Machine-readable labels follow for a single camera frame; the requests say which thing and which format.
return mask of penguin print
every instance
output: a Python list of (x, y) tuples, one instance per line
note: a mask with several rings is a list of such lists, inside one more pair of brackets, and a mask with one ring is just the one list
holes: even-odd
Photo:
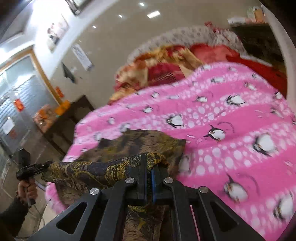
[(168, 97), (168, 99), (171, 99), (171, 100), (177, 100), (177, 99), (179, 99), (179, 96), (178, 96), (178, 95), (170, 95), (170, 96)]
[(224, 82), (224, 78), (223, 77), (216, 77), (216, 78), (212, 78), (211, 79), (211, 83), (217, 84), (217, 83), (222, 83), (222, 82)]
[(208, 65), (208, 64), (205, 64), (201, 67), (202, 70), (210, 70), (211, 69), (211, 66)]
[(276, 93), (274, 93), (274, 98), (281, 100), (283, 98), (283, 95), (281, 94), (281, 92), (277, 91)]
[(115, 124), (115, 119), (113, 117), (110, 117), (107, 122), (110, 124), (110, 125), (114, 125)]
[(240, 95), (230, 95), (226, 100), (227, 104), (233, 104), (236, 106), (240, 106), (243, 103), (246, 103)]
[(216, 141), (222, 141), (223, 139), (225, 139), (225, 131), (219, 129), (219, 128), (215, 128), (212, 125), (210, 125), (212, 128), (209, 130), (208, 134), (205, 135), (204, 137), (211, 137), (212, 139), (216, 140)]
[(96, 134), (94, 134), (94, 140), (95, 141), (100, 141), (102, 139), (102, 133), (98, 132)]
[(261, 154), (266, 156), (270, 156), (270, 153), (276, 150), (276, 146), (271, 139), (269, 133), (264, 133), (255, 138), (255, 142), (253, 143), (253, 149)]
[(225, 193), (237, 203), (243, 202), (248, 198), (248, 193), (242, 185), (233, 181), (230, 175), (228, 175), (229, 181), (224, 184)]
[(156, 99), (159, 96), (159, 93), (154, 91), (151, 96)]
[(184, 126), (181, 114), (171, 116), (170, 118), (166, 119), (166, 122), (175, 128), (177, 128), (176, 126)]
[(228, 70), (229, 71), (233, 71), (233, 72), (237, 72), (237, 69), (236, 68), (233, 68), (233, 67), (229, 67)]
[(121, 125), (121, 127), (119, 128), (119, 131), (120, 132), (126, 132), (127, 129), (129, 129), (131, 127), (131, 124), (130, 123), (124, 123)]
[(244, 86), (247, 87), (247, 88), (249, 88), (250, 90), (253, 90), (253, 91), (256, 91), (257, 90), (257, 88), (254, 85), (252, 85), (252, 84), (250, 84), (248, 82), (246, 82), (244, 84)]
[(188, 156), (184, 156), (179, 163), (179, 172), (190, 172), (190, 164)]
[(197, 96), (196, 101), (201, 102), (201, 103), (205, 103), (205, 102), (207, 102), (207, 97), (205, 97), (205, 96)]
[(281, 198), (276, 207), (273, 209), (275, 218), (285, 221), (290, 219), (294, 214), (293, 195), (289, 192), (288, 195)]
[(151, 113), (153, 111), (153, 109), (150, 106), (147, 106), (143, 109), (143, 112), (145, 113)]
[(283, 115), (276, 108), (271, 107), (270, 108), (270, 113), (273, 113), (273, 114), (277, 115), (280, 118), (284, 118)]

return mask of ceiling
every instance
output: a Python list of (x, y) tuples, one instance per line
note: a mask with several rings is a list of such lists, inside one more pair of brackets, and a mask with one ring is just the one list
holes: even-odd
[(20, 33), (24, 29), (25, 23), (28, 20), (28, 14), (25, 14), (25, 21), (23, 19), (18, 27), (10, 31), (9, 34), (5, 34), (15, 18), (32, 1), (33, 0), (0, 0), (0, 43), (4, 42), (15, 34)]

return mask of human hand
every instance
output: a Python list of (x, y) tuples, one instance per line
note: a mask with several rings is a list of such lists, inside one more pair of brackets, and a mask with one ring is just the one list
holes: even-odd
[(36, 199), (37, 198), (37, 185), (35, 184), (35, 179), (34, 178), (30, 178), (29, 182), (26, 182), (25, 180), (22, 180), (19, 182), (18, 185), (18, 196), (20, 197), (20, 199), (24, 202), (27, 202), (27, 197), (26, 197), (26, 192), (25, 192), (25, 188), (27, 189), (28, 193), (28, 197), (29, 199)]

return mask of bedsheet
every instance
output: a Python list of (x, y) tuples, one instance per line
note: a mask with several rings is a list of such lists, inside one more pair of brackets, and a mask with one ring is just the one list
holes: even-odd
[[(295, 211), (295, 124), (287, 101), (265, 79), (244, 65), (217, 62), (179, 82), (149, 87), (92, 111), (76, 125), (64, 161), (127, 128), (186, 139), (178, 180), (207, 186), (274, 241)], [(56, 212), (66, 208), (53, 183), (46, 197)]]

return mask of ceiling light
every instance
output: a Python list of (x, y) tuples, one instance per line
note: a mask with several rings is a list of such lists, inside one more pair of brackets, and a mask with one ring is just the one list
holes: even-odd
[(148, 18), (153, 18), (153, 17), (156, 17), (158, 15), (160, 15), (159, 11), (154, 11), (154, 12), (151, 12), (151, 13), (147, 14)]

